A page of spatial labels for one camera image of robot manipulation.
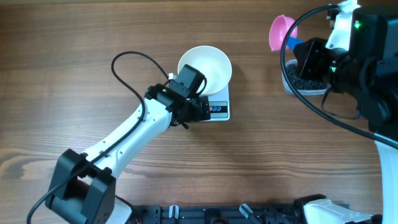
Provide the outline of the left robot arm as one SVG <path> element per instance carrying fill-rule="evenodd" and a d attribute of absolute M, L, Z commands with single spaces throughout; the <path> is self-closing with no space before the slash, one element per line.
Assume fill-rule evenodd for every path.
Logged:
<path fill-rule="evenodd" d="M 116 181 L 130 161 L 171 126 L 210 119 L 207 96 L 163 84 L 150 86 L 140 105 L 102 141 L 57 160 L 45 206 L 68 223 L 127 223 L 132 207 L 116 196 Z"/>

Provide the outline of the pink scoop with blue handle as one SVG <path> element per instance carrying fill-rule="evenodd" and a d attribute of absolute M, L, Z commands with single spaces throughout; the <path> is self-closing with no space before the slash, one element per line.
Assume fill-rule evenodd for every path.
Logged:
<path fill-rule="evenodd" d="M 279 15 L 274 19 L 269 31 L 269 46 L 272 51 L 281 50 L 284 37 L 294 22 L 293 18 L 285 15 Z M 293 50 L 296 45 L 303 43 L 297 38 L 297 35 L 298 29 L 295 28 L 287 40 L 286 49 Z"/>

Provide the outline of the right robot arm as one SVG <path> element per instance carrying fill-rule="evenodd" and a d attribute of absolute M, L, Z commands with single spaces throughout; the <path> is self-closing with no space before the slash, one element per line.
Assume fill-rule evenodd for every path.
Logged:
<path fill-rule="evenodd" d="M 358 115 L 368 121 L 362 131 L 335 118 L 324 109 L 316 114 L 352 133 L 374 141 L 381 163 L 383 213 L 358 214 L 325 199 L 300 203 L 305 223 L 397 222 L 397 7 L 359 6 L 343 1 L 315 8 L 310 17 L 326 11 L 332 33 L 328 39 L 313 38 L 293 44 L 284 35 L 283 48 L 294 51 L 298 74 L 324 80 L 330 90 L 346 93 L 357 102 Z"/>

